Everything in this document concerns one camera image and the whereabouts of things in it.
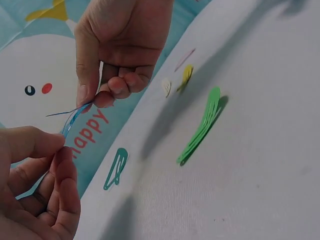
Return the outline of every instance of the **hand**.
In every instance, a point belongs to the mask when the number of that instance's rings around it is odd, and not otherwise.
[[[92,0],[75,28],[77,106],[112,105],[149,83],[168,36],[174,0]],[[103,62],[99,85],[100,61]]]
[[[64,143],[63,136],[34,127],[0,129],[0,239],[74,238],[80,199],[72,151]],[[44,174],[32,195],[16,200]]]

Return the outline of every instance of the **teal hair clip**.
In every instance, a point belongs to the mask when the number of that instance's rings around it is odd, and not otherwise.
[[[128,159],[127,150],[124,148],[119,148],[116,151],[113,163],[109,170],[108,176],[106,177],[106,180],[103,186],[104,190],[108,190],[113,184],[119,185],[120,175],[125,168],[127,159]],[[110,178],[112,176],[112,173],[114,172],[114,169],[115,169],[115,175],[114,175],[114,178],[110,181]]]
[[[220,88],[215,87],[209,93],[202,121],[197,131],[195,132],[195,134],[193,135],[193,137],[191,138],[190,142],[187,144],[181,155],[176,160],[176,163],[180,164],[180,166],[186,164],[191,154],[199,146],[201,141],[205,138],[206,134],[210,130],[213,122],[219,114],[219,112],[217,112],[219,100]]]

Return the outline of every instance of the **red dot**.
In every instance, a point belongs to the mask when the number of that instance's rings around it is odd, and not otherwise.
[[[52,89],[52,84],[51,83],[46,83],[43,87],[42,87],[42,93],[43,94],[48,94]]]

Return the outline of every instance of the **white fabric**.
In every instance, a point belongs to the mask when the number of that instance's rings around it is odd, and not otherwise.
[[[319,0],[211,2],[105,156],[82,197],[75,239],[320,239],[319,9]],[[193,75],[178,94],[187,64]],[[229,101],[180,167],[215,86]],[[118,148],[130,157],[119,185],[105,191]]]

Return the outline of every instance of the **fingernail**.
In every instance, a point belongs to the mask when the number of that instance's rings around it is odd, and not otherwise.
[[[109,108],[109,107],[113,107],[114,103],[113,102],[108,102],[103,108]]]
[[[115,88],[112,90],[115,94],[121,93],[122,89],[121,88]]]
[[[83,101],[86,99],[88,94],[88,88],[86,85],[81,85],[78,87],[78,93],[76,96],[76,103],[77,105],[81,105]]]
[[[60,137],[60,138],[65,138],[65,136],[61,133],[55,133],[54,135],[56,135],[57,137]]]
[[[128,84],[130,87],[133,87],[134,85],[136,85],[135,81],[129,81],[126,84]]]

